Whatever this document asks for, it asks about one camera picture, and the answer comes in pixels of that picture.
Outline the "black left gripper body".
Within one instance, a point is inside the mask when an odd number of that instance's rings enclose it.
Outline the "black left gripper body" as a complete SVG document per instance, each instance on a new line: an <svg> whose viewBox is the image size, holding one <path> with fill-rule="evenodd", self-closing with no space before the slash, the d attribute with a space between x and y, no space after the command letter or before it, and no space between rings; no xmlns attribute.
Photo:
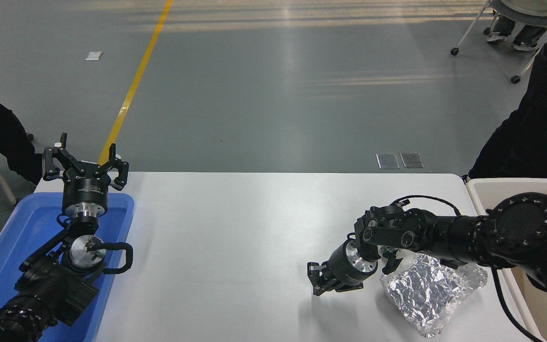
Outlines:
<svg viewBox="0 0 547 342"><path fill-rule="evenodd" d="M111 178L108 174L94 175L95 164L80 167L85 171L81 175L76 169L69 168L63 172L64 190L62 208L69 209L80 203L97 204L102 209L108 208L108 191Z"/></svg>

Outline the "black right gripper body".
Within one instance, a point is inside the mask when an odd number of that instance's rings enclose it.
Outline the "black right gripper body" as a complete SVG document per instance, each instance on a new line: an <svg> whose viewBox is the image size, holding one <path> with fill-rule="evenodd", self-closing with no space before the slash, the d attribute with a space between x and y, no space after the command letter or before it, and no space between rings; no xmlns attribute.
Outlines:
<svg viewBox="0 0 547 342"><path fill-rule="evenodd" d="M336 291L363 288L363 281L367 278L367 261L359 255L354 243L343 243L333 251L326 264L333 279L340 283Z"/></svg>

